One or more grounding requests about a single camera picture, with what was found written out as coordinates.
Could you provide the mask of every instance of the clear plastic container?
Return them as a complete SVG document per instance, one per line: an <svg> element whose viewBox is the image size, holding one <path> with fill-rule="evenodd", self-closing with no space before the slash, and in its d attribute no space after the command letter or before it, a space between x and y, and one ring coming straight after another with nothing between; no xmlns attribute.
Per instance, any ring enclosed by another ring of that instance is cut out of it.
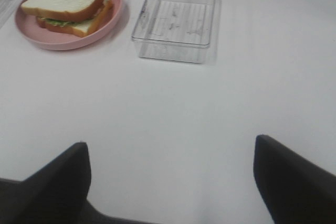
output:
<svg viewBox="0 0 336 224"><path fill-rule="evenodd" d="M145 0L132 33L143 58L202 63L215 0Z"/></svg>

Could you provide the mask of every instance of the sandwich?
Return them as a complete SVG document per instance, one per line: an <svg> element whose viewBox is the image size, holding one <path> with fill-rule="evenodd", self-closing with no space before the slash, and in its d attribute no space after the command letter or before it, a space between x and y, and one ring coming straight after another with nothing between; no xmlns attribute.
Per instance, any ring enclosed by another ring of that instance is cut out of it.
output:
<svg viewBox="0 0 336 224"><path fill-rule="evenodd" d="M112 8L111 0L27 0L21 9L36 16L37 25L57 33L88 36Z"/></svg>

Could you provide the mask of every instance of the plate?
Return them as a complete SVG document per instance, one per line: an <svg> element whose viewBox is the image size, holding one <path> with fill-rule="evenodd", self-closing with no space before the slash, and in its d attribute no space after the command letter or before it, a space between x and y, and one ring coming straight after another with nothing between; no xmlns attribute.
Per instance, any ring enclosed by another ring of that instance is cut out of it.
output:
<svg viewBox="0 0 336 224"><path fill-rule="evenodd" d="M112 0L109 10L98 30L89 36L80 38L75 35L61 34L41 28L36 24L35 16L25 14L19 5L15 13L15 23L23 36L37 47L48 50L70 50L91 44L104 37L118 22L122 11L122 0Z"/></svg>

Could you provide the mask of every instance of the table surface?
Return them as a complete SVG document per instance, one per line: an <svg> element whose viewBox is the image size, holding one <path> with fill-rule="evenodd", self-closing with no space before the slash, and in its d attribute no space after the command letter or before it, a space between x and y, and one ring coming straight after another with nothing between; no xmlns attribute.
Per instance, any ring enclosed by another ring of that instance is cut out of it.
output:
<svg viewBox="0 0 336 224"><path fill-rule="evenodd" d="M0 30L0 177L25 179L88 143L88 199L110 216L157 223L272 223L254 182L268 134L336 174L335 0L217 0L204 64L141 59L144 0L72 51Z"/></svg>

